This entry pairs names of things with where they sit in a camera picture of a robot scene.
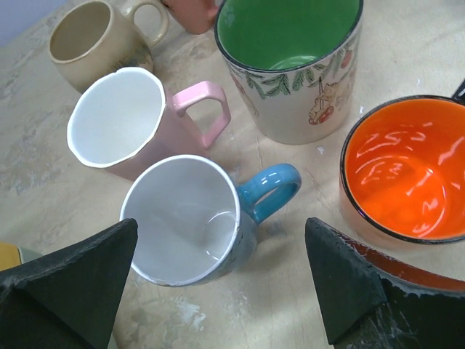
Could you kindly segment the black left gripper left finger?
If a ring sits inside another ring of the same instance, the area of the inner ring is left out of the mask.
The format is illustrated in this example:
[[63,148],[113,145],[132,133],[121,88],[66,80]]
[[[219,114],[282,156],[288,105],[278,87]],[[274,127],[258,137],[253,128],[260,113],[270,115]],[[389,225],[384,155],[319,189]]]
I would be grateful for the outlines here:
[[124,219],[1,272],[2,348],[108,348],[137,244]]

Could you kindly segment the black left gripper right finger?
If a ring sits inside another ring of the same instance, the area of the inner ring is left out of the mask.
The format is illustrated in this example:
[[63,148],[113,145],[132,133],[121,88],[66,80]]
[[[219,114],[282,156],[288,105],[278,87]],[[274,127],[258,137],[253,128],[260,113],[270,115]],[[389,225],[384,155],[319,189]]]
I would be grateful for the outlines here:
[[463,348],[464,282],[408,265],[322,220],[305,244],[329,345]]

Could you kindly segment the blue mug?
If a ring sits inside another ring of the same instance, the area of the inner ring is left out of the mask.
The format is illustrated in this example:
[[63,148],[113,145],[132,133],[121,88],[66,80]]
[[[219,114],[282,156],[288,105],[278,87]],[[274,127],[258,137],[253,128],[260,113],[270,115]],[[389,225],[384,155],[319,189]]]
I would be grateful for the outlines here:
[[205,284],[248,262],[259,225],[299,191],[291,164],[268,167],[236,185],[217,163],[172,156],[133,183],[120,218],[138,224],[132,269],[159,286]]

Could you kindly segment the orange mug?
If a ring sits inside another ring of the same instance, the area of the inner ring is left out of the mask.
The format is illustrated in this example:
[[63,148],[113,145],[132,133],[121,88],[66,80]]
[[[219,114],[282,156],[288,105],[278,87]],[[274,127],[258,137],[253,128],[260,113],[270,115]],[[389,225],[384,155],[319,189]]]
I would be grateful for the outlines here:
[[387,249],[464,241],[464,99],[407,96],[349,131],[339,162],[345,220]]

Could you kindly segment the pale pink faceted mug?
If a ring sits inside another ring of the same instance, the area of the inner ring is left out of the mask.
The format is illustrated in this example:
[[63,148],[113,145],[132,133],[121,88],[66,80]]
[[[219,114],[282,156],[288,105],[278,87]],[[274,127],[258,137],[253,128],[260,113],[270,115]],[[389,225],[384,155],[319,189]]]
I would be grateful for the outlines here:
[[[202,133],[187,113],[203,100],[222,108]],[[152,73],[122,68],[79,98],[68,121],[67,143],[86,167],[134,181],[148,167],[175,155],[206,157],[231,121],[223,88],[202,81],[173,95]]]

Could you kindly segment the cream mug green inside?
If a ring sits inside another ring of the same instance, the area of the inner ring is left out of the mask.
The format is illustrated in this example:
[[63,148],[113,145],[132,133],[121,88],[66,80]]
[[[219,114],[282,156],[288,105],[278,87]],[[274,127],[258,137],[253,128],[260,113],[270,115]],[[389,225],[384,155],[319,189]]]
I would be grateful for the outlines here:
[[288,145],[329,136],[351,108],[363,0],[227,0],[214,37],[259,131]]

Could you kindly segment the beige stoneware mug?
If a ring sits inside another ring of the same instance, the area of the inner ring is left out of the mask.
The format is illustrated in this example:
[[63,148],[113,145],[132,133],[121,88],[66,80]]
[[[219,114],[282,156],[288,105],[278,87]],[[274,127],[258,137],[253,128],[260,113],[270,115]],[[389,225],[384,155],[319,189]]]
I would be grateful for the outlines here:
[[[161,27],[155,38],[145,36],[135,24],[136,11],[155,7]],[[96,80],[125,67],[153,72],[150,49],[169,28],[169,13],[160,1],[133,1],[120,11],[107,1],[88,1],[66,14],[52,31],[50,59],[60,75],[79,93]]]

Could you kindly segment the salmon pink ribbed mug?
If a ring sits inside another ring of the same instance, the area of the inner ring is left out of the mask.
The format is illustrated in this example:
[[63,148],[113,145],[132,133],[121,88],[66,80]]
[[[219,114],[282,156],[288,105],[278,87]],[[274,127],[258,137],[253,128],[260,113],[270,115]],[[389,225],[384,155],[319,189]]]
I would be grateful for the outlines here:
[[161,3],[192,34],[202,34],[210,29],[219,10],[214,0],[161,0]]

